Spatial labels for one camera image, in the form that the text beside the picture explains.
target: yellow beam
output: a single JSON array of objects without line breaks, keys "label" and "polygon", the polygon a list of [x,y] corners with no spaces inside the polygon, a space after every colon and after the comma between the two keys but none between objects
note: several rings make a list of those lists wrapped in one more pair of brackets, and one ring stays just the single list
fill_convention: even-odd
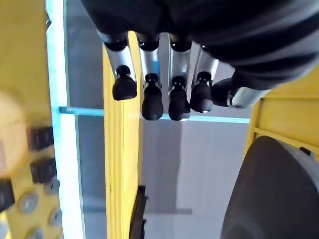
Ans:
[{"label": "yellow beam", "polygon": [[[140,58],[133,32],[129,33],[129,42],[140,89]],[[103,75],[107,236],[128,239],[138,188],[141,94],[131,100],[113,100],[114,76],[104,48]]]},{"label": "yellow beam", "polygon": [[[6,239],[24,239],[33,229],[42,230],[46,239],[58,239],[62,227],[49,224],[50,213],[59,208],[58,196],[33,184],[30,171],[31,162],[54,156],[53,146],[29,150],[29,130],[52,125],[45,1],[0,1],[0,16],[0,178],[11,180],[15,198],[0,221],[9,227]],[[37,194],[38,202],[25,214],[18,204],[28,192]]]},{"label": "yellow beam", "polygon": [[256,137],[267,135],[294,147],[305,147],[319,161],[319,67],[302,79],[271,91],[256,104],[246,151]]}]

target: black bracket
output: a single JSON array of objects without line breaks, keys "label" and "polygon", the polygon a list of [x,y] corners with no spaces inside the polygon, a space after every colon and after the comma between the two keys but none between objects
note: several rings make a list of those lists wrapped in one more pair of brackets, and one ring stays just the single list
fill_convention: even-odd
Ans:
[{"label": "black bracket", "polygon": [[30,150],[39,151],[53,144],[53,128],[51,126],[30,130]]},{"label": "black bracket", "polygon": [[139,186],[131,217],[130,239],[144,239],[145,237],[144,225],[146,220],[143,218],[143,215],[146,200],[145,186]]},{"label": "black bracket", "polygon": [[0,213],[15,203],[10,179],[0,179]]},{"label": "black bracket", "polygon": [[30,168],[34,183],[47,183],[57,174],[55,158],[40,159],[31,163]]}]

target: gray floor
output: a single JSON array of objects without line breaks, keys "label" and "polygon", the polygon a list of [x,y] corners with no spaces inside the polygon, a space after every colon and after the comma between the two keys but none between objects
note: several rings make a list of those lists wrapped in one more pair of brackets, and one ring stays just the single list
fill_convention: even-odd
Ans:
[{"label": "gray floor", "polygon": [[[167,74],[167,35],[161,35],[161,75]],[[103,108],[102,44],[79,0],[67,1],[69,106]],[[196,46],[192,54],[194,68]],[[221,64],[215,80],[232,75]],[[168,107],[167,82],[163,103]],[[249,118],[250,110],[214,107],[214,117]],[[106,238],[102,117],[79,116],[86,239]],[[144,122],[143,182],[147,187],[147,239],[218,239],[243,158],[247,124]]]}]

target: robotic hand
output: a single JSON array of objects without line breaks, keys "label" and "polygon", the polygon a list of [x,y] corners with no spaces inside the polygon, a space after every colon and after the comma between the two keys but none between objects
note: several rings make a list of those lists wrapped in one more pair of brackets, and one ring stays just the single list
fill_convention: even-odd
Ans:
[{"label": "robotic hand", "polygon": [[[142,115],[163,114],[159,33],[170,38],[168,114],[186,120],[190,108],[206,113],[212,106],[243,109],[270,90],[300,78],[319,55],[318,0],[82,0],[105,43],[114,72],[115,100],[137,95],[127,31],[137,33],[144,102]],[[201,45],[191,84],[192,41]],[[213,84],[218,60],[235,68],[231,78]],[[187,86],[191,85],[190,103]]]}]

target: round bolt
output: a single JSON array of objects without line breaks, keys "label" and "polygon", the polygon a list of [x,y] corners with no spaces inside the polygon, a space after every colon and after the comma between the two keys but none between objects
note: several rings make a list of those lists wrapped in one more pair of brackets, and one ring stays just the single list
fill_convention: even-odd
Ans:
[{"label": "round bolt", "polygon": [[5,239],[8,234],[9,226],[7,223],[0,221],[0,239]]},{"label": "round bolt", "polygon": [[49,224],[54,227],[62,225],[62,211],[60,209],[54,209],[49,216]]},{"label": "round bolt", "polygon": [[18,202],[18,208],[21,213],[29,214],[34,211],[38,203],[39,197],[35,192],[23,194]]},{"label": "round bolt", "polygon": [[52,178],[49,182],[44,184],[44,192],[46,195],[55,195],[59,192],[60,181],[57,177]]},{"label": "round bolt", "polygon": [[43,239],[43,232],[40,229],[31,230],[25,239]]}]

